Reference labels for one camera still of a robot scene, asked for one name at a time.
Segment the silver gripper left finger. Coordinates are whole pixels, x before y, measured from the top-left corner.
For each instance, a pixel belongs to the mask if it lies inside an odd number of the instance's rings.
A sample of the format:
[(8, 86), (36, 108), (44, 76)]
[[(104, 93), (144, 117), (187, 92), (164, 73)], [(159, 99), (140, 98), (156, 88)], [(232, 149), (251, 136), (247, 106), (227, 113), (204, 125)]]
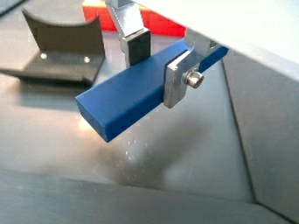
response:
[(151, 56), (151, 31), (132, 0), (105, 0), (105, 4), (119, 34), (125, 65), (131, 67)]

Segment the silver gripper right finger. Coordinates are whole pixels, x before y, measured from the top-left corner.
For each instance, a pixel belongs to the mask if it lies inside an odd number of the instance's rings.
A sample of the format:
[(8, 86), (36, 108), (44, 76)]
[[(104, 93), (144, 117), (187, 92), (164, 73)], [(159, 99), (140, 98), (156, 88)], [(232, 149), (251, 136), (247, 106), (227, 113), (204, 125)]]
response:
[(192, 29), (185, 30), (184, 50), (165, 65), (163, 81), (163, 105), (171, 109), (185, 95), (187, 87), (198, 88), (203, 82), (199, 64), (219, 46), (215, 41)]

